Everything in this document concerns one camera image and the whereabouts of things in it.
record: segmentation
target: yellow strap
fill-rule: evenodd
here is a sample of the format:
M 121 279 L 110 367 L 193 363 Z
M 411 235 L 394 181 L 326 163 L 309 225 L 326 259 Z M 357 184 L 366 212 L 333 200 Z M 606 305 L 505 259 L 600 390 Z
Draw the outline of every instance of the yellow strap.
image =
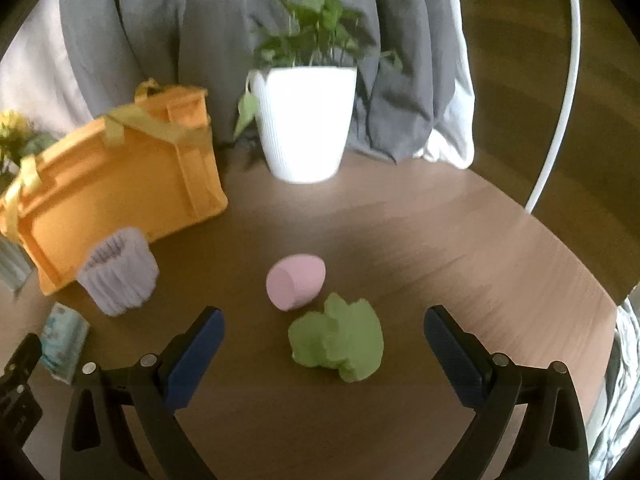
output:
M 152 97 L 155 94 L 159 94 L 161 92 L 166 92 L 171 88 L 176 88 L 178 85 L 165 85 L 162 86 L 155 79 L 147 79 L 145 82 L 140 83 L 136 88 L 136 92 L 133 97 L 133 101 L 139 103 L 140 101 L 144 101 L 149 97 Z
M 144 132 L 150 137 L 170 144 L 209 147 L 211 129 L 188 128 L 181 124 L 165 123 L 150 116 L 139 106 L 127 105 L 114 108 L 105 116 L 104 142 L 108 146 L 124 142 L 124 126 Z
M 20 161 L 20 172 L 4 194 L 4 217 L 6 219 L 6 237 L 12 242 L 20 243 L 18 234 L 18 205 L 20 196 L 33 193 L 42 185 L 36 158 L 28 155 Z

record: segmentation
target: white vase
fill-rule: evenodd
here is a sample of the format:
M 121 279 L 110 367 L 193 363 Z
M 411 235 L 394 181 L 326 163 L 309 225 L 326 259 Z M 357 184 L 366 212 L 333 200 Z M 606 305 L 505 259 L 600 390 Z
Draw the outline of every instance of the white vase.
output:
M 297 184 L 335 175 L 351 123 L 355 68 L 310 66 L 255 72 L 260 142 L 271 173 Z

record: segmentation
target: pink makeup sponge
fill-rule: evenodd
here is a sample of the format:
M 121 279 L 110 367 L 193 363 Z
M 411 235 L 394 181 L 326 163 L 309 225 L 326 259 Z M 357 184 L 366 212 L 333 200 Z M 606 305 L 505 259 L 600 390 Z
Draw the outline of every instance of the pink makeup sponge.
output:
M 292 310 L 312 301 L 322 289 L 324 261 L 312 254 L 294 254 L 271 267 L 267 295 L 280 310 Z

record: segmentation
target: yellow flower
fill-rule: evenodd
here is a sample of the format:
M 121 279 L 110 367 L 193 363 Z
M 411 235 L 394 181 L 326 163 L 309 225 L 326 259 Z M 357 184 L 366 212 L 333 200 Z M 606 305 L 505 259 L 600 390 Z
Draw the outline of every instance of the yellow flower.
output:
M 29 122 L 27 119 L 13 110 L 6 110 L 0 113 L 0 136 L 7 136 L 11 130 L 18 130 L 23 137 L 30 134 Z

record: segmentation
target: white cloth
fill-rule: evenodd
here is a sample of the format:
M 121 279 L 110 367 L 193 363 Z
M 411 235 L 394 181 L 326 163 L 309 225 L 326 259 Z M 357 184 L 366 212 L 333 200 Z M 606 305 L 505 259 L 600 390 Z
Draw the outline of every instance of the white cloth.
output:
M 0 110 L 61 138 L 93 120 L 71 69 L 60 0 L 40 0 L 0 60 Z
M 465 35 L 462 31 L 460 0 L 451 0 L 452 18 L 456 29 L 456 81 L 453 97 L 442 120 L 431 131 L 427 144 L 414 156 L 430 162 L 448 162 L 460 170 L 474 160 L 472 122 L 476 96 L 471 82 Z
M 626 299 L 616 314 L 616 332 L 607 369 L 609 403 L 591 450 L 591 480 L 601 480 L 611 471 L 640 428 L 639 356 L 640 326 L 631 302 Z

